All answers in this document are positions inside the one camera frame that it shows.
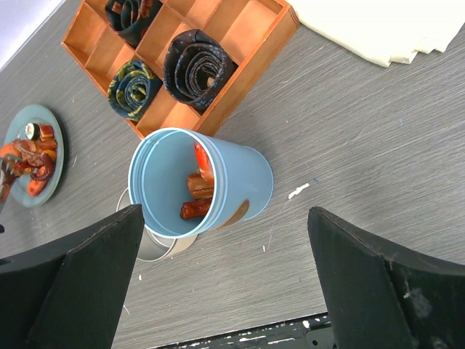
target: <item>rolled necktie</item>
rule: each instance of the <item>rolled necktie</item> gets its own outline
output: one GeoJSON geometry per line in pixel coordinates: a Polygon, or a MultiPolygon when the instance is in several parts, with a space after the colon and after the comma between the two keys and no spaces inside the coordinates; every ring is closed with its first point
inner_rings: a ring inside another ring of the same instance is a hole
{"type": "Polygon", "coordinates": [[[162,86],[162,80],[145,63],[132,60],[110,82],[108,102],[125,119],[139,121],[162,86]]]}
{"type": "Polygon", "coordinates": [[[163,65],[164,84],[174,99],[203,113],[237,67],[203,31],[185,31],[169,45],[163,65]]]}
{"type": "Polygon", "coordinates": [[[162,5],[159,0],[110,0],[105,12],[111,27],[136,47],[162,5]]]}

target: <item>gray wood grain surface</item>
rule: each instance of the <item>gray wood grain surface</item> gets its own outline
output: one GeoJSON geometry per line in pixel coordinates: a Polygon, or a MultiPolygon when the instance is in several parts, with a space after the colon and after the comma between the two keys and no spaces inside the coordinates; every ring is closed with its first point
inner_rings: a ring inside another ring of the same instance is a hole
{"type": "MultiPolygon", "coordinates": [[[[1,213],[0,257],[102,219],[126,187],[139,140],[60,46],[77,6],[65,2],[0,73],[0,139],[31,103],[53,110],[70,135],[54,198],[31,210],[11,200],[1,213]]],[[[269,208],[199,236],[172,260],[137,262],[113,347],[151,348],[324,311],[306,227],[315,205],[465,263],[464,42],[462,30],[445,54],[384,69],[300,28],[217,134],[269,159],[269,208]]]]}

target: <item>white cloth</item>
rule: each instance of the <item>white cloth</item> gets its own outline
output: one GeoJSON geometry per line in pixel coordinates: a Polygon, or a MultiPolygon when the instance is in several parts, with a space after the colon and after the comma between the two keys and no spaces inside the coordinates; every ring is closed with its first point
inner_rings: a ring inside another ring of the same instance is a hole
{"type": "Polygon", "coordinates": [[[373,63],[444,52],[465,23],[465,0],[287,0],[310,29],[373,63]]]}

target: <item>light blue plate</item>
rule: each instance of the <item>light blue plate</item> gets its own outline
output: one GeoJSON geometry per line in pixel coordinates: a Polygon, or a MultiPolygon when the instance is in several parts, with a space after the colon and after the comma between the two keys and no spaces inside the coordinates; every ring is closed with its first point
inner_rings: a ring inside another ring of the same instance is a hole
{"type": "Polygon", "coordinates": [[[37,207],[47,202],[57,188],[65,162],[65,146],[57,119],[51,111],[41,105],[28,105],[16,114],[12,123],[9,125],[4,144],[10,143],[17,138],[22,140],[27,139],[25,136],[25,128],[30,122],[52,126],[55,134],[55,141],[58,144],[55,172],[47,183],[44,191],[38,196],[30,196],[28,194],[28,184],[31,181],[31,176],[24,175],[15,182],[10,192],[10,195],[24,207],[37,207]]]}

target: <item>white paint speck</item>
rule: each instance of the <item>white paint speck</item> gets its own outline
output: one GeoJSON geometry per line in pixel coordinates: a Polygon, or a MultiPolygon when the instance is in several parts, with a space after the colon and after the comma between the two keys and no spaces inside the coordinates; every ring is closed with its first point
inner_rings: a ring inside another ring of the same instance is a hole
{"type": "Polygon", "coordinates": [[[289,342],[291,340],[296,340],[296,339],[295,338],[288,338],[287,340],[275,340],[273,342],[268,342],[268,344],[273,345],[273,344],[278,344],[278,343],[281,343],[281,342],[289,342]]]}
{"type": "Polygon", "coordinates": [[[239,342],[247,342],[248,340],[259,340],[260,338],[266,338],[266,336],[254,337],[254,338],[240,338],[239,342]]]}
{"type": "Polygon", "coordinates": [[[271,245],[271,239],[273,237],[273,228],[275,227],[275,224],[276,224],[276,221],[277,219],[279,218],[281,212],[286,208],[286,205],[289,203],[290,201],[286,201],[283,205],[283,207],[281,207],[280,211],[278,212],[278,214],[276,215],[275,219],[273,220],[273,224],[271,224],[271,228],[270,228],[270,240],[268,240],[268,247],[267,247],[267,250],[269,251],[270,250],[270,245],[271,245]]]}
{"type": "Polygon", "coordinates": [[[291,200],[295,195],[299,195],[305,188],[308,187],[310,187],[310,184],[305,183],[303,186],[296,188],[296,190],[289,194],[288,199],[291,200]]]}

